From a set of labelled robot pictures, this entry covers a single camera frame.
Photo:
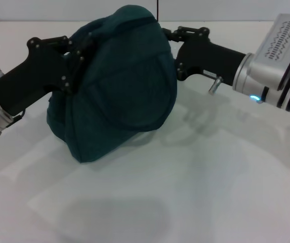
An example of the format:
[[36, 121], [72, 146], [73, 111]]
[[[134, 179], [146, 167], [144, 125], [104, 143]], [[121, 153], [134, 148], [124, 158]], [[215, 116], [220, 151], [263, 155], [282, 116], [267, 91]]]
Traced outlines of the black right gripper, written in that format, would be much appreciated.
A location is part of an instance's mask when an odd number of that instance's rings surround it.
[[184, 42], [175, 59], [177, 80], [184, 81], [191, 75], [201, 74], [213, 79], [221, 77], [224, 84], [233, 85], [244, 53], [213, 44], [206, 27], [179, 26], [174, 31], [166, 28], [162, 31], [169, 41]]

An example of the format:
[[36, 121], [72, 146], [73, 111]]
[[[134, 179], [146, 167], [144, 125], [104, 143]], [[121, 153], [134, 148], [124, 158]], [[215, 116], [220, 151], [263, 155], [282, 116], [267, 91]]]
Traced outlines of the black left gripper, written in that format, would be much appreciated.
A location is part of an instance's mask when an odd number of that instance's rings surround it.
[[[79, 39], [66, 36], [27, 42], [26, 60], [0, 77], [0, 106], [15, 116], [52, 91], [76, 93], [88, 58], [94, 53], [92, 34]], [[73, 53], [73, 69], [65, 59]]]

